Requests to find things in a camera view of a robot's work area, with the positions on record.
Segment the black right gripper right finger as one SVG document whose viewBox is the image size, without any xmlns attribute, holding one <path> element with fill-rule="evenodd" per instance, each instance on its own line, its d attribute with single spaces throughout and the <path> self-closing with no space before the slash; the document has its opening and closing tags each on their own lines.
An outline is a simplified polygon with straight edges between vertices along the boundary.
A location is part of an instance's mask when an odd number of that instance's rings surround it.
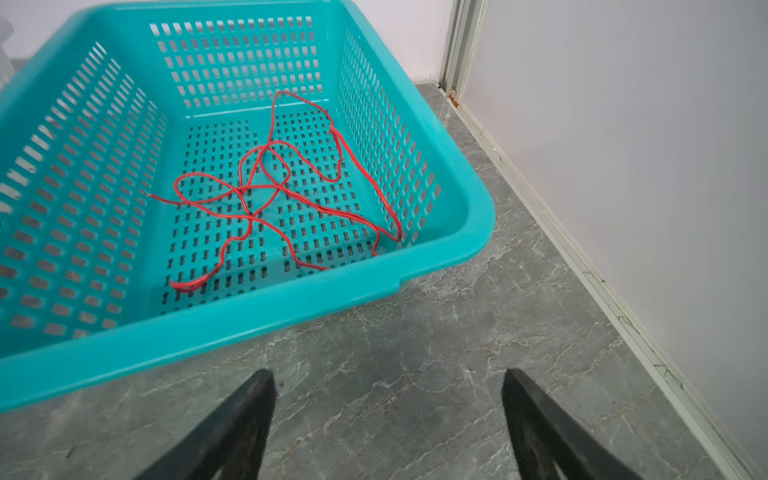
<svg viewBox="0 0 768 480">
<path fill-rule="evenodd" d="M 523 370 L 505 372 L 507 429 L 523 479 L 637 479 Z"/>
</svg>

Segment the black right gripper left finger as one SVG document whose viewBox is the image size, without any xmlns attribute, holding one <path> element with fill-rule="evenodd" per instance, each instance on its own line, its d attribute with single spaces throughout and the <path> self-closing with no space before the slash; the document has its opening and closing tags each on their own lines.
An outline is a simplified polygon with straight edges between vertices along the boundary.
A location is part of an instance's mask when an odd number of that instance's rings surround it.
<svg viewBox="0 0 768 480">
<path fill-rule="evenodd" d="M 256 371 L 139 479 L 256 479 L 277 399 L 273 372 Z"/>
</svg>

